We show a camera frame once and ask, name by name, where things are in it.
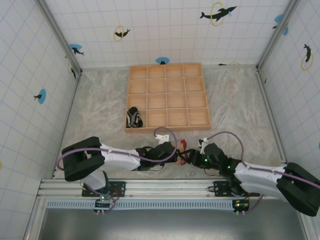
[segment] white tiled wall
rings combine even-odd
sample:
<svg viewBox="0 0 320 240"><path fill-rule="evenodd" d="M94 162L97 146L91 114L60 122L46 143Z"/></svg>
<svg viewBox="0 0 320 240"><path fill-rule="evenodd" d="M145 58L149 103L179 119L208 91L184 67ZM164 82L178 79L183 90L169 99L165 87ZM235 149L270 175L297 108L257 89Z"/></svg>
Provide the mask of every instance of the white tiled wall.
<svg viewBox="0 0 320 240"><path fill-rule="evenodd" d="M314 57L309 70L301 68L305 44ZM301 1L264 72L288 160L320 179L320 1Z"/></svg>
<svg viewBox="0 0 320 240"><path fill-rule="evenodd" d="M82 46L84 56L75 55L81 67L103 68L156 64L159 57L170 63L257 64L289 0L221 0L213 14L237 7L220 26L200 19L201 12L211 14L216 0L46 2L67 41ZM121 41L114 40L118 26L130 30Z"/></svg>
<svg viewBox="0 0 320 240"><path fill-rule="evenodd" d="M21 239L50 177L76 84L67 65L34 0L0 1L0 239Z"/></svg>

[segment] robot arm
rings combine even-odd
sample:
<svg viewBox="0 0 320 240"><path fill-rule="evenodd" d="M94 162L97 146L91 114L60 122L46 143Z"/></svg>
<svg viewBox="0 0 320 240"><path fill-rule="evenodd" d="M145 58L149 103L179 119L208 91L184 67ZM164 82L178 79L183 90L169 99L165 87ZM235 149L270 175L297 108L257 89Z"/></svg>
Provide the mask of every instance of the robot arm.
<svg viewBox="0 0 320 240"><path fill-rule="evenodd" d="M185 159L188 164L200 169L215 169L224 177L234 194L241 196L244 193L258 193L288 201L296 210L309 216L315 216L320 207L320 189L304 182L293 181L282 175L286 173L297 176L314 184L320 185L320 181L295 163L289 163L285 167L267 167L245 163L239 159L227 157L214 143L203 144L201 151L189 149L189 157ZM109 167L122 167L131 171L147 171L154 166L173 163L186 152L175 151L175 148L167 141L156 147L142 147L132 150L123 150L108 147L101 144L98 137L90 137L64 150L62 154L81 148L101 148L109 151L88 150L76 152L63 158L65 180L72 182L81 180L93 190L109 189L110 184L107 174L98 168L105 165ZM140 159L158 160L150 162Z"/></svg>

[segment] yellow ring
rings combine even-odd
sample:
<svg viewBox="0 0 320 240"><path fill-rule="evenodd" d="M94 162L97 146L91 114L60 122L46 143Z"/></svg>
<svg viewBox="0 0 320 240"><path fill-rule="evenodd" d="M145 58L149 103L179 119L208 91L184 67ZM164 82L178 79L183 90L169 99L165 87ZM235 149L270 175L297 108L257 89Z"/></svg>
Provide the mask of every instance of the yellow ring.
<svg viewBox="0 0 320 240"><path fill-rule="evenodd" d="M211 7L210 19L211 19L211 24L212 24L212 26L215 26L215 27L220 26L220 25L224 22L224 20L225 20L225 17L223 17L223 18L222 18L222 21L221 21L219 24L214 24L214 22L212 21L212 11L213 11L215 5L217 5L217 4L220 4L222 7L224 6L221 2L217 1L217 2L215 2L215 3L212 5L212 7Z"/></svg>
<svg viewBox="0 0 320 240"><path fill-rule="evenodd" d="M71 74L71 64L70 64L70 62L68 62L68 65L66 66L66 69L68 70L68 73Z"/></svg>
<svg viewBox="0 0 320 240"><path fill-rule="evenodd" d="M312 64L314 64L314 55L311 53L311 56L312 56L312 61L311 61L311 64L310 64L310 66L308 67L308 68L304 68L304 61L305 61L305 59L307 58L307 56L305 55L303 58L302 58L302 61L301 61L301 69L303 70L303 71L307 71L307 70L309 70L309 68L311 68L311 66L312 66Z"/></svg>
<svg viewBox="0 0 320 240"><path fill-rule="evenodd" d="M121 38L119 40L116 39L116 31L119 29L119 28L122 28L122 35L121 35ZM114 30L114 33L113 33L113 39L116 41L116 42L120 42L122 40L122 38L124 37L124 34L125 34L125 28L124 26L120 25L118 26L115 30Z"/></svg>

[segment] wooden crate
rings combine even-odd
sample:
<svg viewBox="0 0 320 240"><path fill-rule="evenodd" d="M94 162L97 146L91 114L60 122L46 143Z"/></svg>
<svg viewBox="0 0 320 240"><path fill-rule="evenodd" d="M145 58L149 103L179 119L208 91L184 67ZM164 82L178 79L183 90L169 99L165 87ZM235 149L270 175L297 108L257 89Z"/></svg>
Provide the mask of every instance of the wooden crate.
<svg viewBox="0 0 320 240"><path fill-rule="evenodd" d="M126 110L137 107L143 127L127 133L150 133L157 127L173 131L211 129L201 64L132 66L128 80Z"/></svg>

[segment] speckled floor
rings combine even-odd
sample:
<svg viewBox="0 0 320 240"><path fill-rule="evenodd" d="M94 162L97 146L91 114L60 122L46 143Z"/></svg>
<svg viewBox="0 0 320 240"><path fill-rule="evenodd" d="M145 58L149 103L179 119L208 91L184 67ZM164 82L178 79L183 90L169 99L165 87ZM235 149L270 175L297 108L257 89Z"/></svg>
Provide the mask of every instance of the speckled floor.
<svg viewBox="0 0 320 240"><path fill-rule="evenodd" d="M203 68L212 128L210 131L176 132L185 139L189 148L197 148L200 138L220 131L237 134L244 144L244 159L253 164L279 166L280 155L274 139L267 111L261 97L255 69ZM97 136L107 146L134 149L156 146L151 133L126 134L124 120L128 87L127 69L85 71L80 79L66 127L61 149ZM241 147L231 135L217 136L213 140L227 156L239 158ZM105 167L109 178L131 179L207 179L202 169L191 165L168 163L163 170L129 171ZM208 174L217 174L208 170ZM56 171L55 178L64 178Z"/></svg>

